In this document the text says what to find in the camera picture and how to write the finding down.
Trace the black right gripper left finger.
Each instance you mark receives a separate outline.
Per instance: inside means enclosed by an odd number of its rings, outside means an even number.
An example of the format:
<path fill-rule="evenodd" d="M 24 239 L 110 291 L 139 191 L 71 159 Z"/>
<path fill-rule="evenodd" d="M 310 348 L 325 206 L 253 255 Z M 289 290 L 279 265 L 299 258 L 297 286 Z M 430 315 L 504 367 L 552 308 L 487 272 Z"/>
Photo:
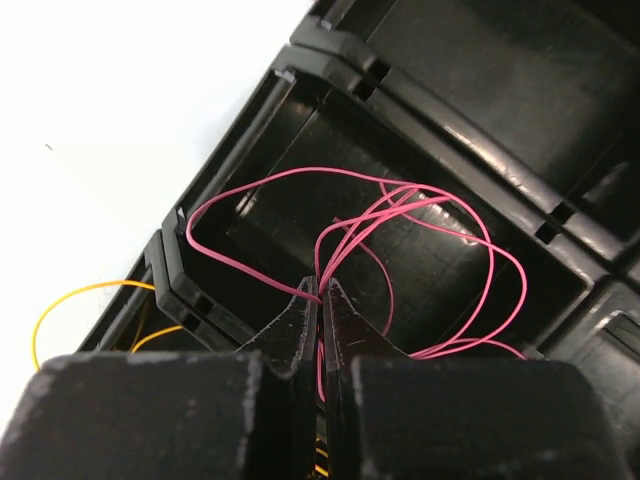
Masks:
<path fill-rule="evenodd" d="M 232 353 L 44 363 L 1 439 L 5 479 L 304 479 L 316 443 L 317 282 Z"/>

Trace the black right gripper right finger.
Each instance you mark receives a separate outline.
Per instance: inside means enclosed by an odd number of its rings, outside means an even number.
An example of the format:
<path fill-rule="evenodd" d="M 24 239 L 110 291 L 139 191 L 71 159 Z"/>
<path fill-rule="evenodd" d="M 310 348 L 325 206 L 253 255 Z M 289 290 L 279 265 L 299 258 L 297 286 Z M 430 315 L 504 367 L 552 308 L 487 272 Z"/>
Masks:
<path fill-rule="evenodd" d="M 629 479 L 588 380 L 558 361 L 416 361 L 331 281 L 323 298 L 334 479 Z"/>

